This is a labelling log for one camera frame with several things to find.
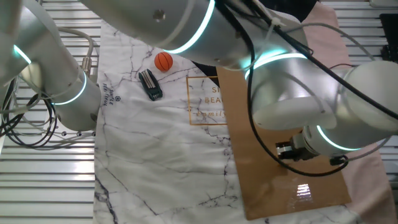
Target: cardboard sheet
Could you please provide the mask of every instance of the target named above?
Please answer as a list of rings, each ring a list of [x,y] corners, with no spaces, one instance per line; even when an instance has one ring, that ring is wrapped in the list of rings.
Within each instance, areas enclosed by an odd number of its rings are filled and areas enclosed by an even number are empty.
[[[217,74],[248,220],[351,202],[341,172],[328,177],[305,177],[272,160],[250,127],[244,76],[223,68],[217,68]],[[300,131],[257,130],[275,154],[276,142],[288,141]],[[324,157],[300,161],[292,167],[307,172],[336,168]]]

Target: orange ball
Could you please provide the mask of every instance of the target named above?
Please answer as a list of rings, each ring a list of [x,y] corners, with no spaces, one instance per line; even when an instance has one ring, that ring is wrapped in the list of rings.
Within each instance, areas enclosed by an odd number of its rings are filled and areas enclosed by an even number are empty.
[[[170,54],[162,52],[156,55],[155,65],[162,72],[167,72],[173,66],[173,58]]]

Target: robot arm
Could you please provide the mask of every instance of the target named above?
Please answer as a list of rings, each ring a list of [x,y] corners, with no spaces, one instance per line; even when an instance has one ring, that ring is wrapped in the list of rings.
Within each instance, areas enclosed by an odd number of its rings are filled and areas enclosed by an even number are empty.
[[[250,64],[250,52],[241,34],[215,9],[215,0],[81,2],[125,34],[170,53],[228,69],[242,69]],[[40,66],[42,91],[57,95],[71,83],[71,91],[53,99],[61,122],[79,131],[95,128],[99,88],[85,77],[63,46],[49,15],[33,0],[23,3],[15,44]],[[253,15],[242,2],[229,3]],[[300,25],[287,14],[267,13],[279,21],[282,29]],[[255,123],[276,130],[304,127],[303,133],[280,145],[285,151],[289,148],[295,152],[295,157],[288,159],[310,159],[319,154],[340,156],[398,131],[395,120],[342,88],[280,36],[272,34],[266,42],[269,27],[265,22],[255,18],[249,21],[238,15],[236,18],[250,36],[258,58],[252,88]],[[302,29],[289,35],[307,45]],[[8,82],[28,64],[21,55],[13,55],[0,81]],[[397,95],[397,90],[385,86],[398,82],[394,75],[397,68],[394,63],[372,62],[354,70],[335,72],[396,113],[398,104],[392,96]]]
[[[244,68],[250,64],[246,45],[215,9],[213,0],[181,0],[172,4],[122,0],[81,2],[127,35],[195,62],[227,68]],[[251,13],[239,1],[230,2]],[[284,29],[300,25],[287,14],[274,11],[269,14],[280,19]],[[288,159],[310,159],[319,154],[341,156],[398,131],[395,120],[342,88],[278,35],[272,35],[265,43],[267,30],[256,27],[247,19],[236,18],[253,41],[256,57],[262,57],[253,76],[255,123],[275,130],[304,127],[303,133],[292,138],[290,148],[297,152],[295,157]],[[290,35],[307,44],[303,30]],[[396,95],[395,88],[385,88],[387,83],[398,82],[394,75],[397,68],[389,62],[373,62],[354,70],[335,72],[382,105],[398,112],[397,104],[391,97],[386,97]]]
[[[44,8],[33,0],[22,3],[14,41],[18,51],[8,59],[0,85],[22,71],[29,73],[28,77],[40,80],[35,83],[37,89],[52,97],[62,124],[76,131],[95,129],[100,89],[87,78],[65,48],[57,26]]]

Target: pink cloth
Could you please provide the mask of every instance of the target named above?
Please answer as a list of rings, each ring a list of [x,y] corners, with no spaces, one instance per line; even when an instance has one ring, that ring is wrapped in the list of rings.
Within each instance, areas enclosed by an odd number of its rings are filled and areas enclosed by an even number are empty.
[[[319,2],[303,23],[310,22],[322,22],[338,27],[336,12]],[[351,63],[348,50],[339,33],[319,26],[306,27],[305,33],[309,47],[314,50],[314,57],[326,66]],[[374,147],[375,145],[368,146],[348,156],[360,155]],[[365,158],[350,162],[343,170],[343,175],[352,199],[352,203],[347,205],[351,211],[358,213],[367,224],[398,223],[391,186],[380,153],[375,152]]]

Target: glowing cyan light ring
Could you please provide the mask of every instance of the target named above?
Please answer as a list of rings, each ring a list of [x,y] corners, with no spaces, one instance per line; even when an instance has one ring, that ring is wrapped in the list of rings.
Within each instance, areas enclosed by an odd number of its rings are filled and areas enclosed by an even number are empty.
[[[81,88],[79,94],[77,94],[75,97],[73,97],[72,99],[70,99],[70,100],[68,100],[68,101],[66,101],[66,102],[63,102],[63,103],[52,103],[52,104],[53,104],[53,105],[65,105],[65,104],[68,104],[68,103],[72,102],[73,100],[77,99],[77,98],[83,93],[83,91],[85,90],[86,85],[87,85],[87,76],[86,76],[86,73],[84,73],[84,76],[85,76],[85,82],[84,82],[83,88]]]
[[[261,59],[254,65],[254,69],[263,66],[267,63],[271,63],[271,62],[275,62],[276,60],[281,60],[281,59],[286,59],[286,58],[306,58],[304,55],[302,54],[298,54],[298,53],[291,53],[291,54],[281,54],[281,55],[276,55],[273,57],[269,57],[269,58],[264,58]],[[248,70],[244,76],[245,79],[248,78],[250,73],[250,70]]]
[[[326,134],[322,131],[322,128],[321,128],[320,126],[317,126],[317,129],[318,129],[318,131],[319,131],[319,134],[321,134],[321,136],[324,138],[324,140],[325,140],[326,142],[328,142],[329,144],[331,144],[332,146],[334,146],[334,147],[336,147],[336,148],[338,148],[338,149],[341,149],[341,150],[344,150],[344,151],[357,151],[357,150],[360,150],[360,149],[361,149],[361,148],[359,148],[359,149],[350,149],[350,148],[347,148],[347,147],[339,146],[339,145],[337,145],[336,143],[334,143],[333,141],[331,141],[331,140],[326,136]]]
[[[175,50],[165,50],[166,52],[170,53],[170,54],[179,54],[183,51],[186,51],[188,48],[190,48],[196,41],[198,41],[198,39],[200,38],[200,36],[202,35],[203,31],[205,31],[207,25],[210,22],[211,19],[211,15],[213,15],[213,11],[215,8],[215,0],[210,0],[209,6],[207,8],[205,17],[203,18],[203,21],[201,22],[198,30],[195,32],[195,34],[192,36],[192,38],[190,40],[188,40],[187,43],[185,43],[183,46],[175,49]]]
[[[16,45],[14,45],[14,50],[15,50],[22,58],[24,58],[25,61],[26,61],[28,64],[31,64],[31,63],[32,63],[32,61],[29,59],[29,57],[28,57],[23,51],[21,51],[20,48],[17,47]]]

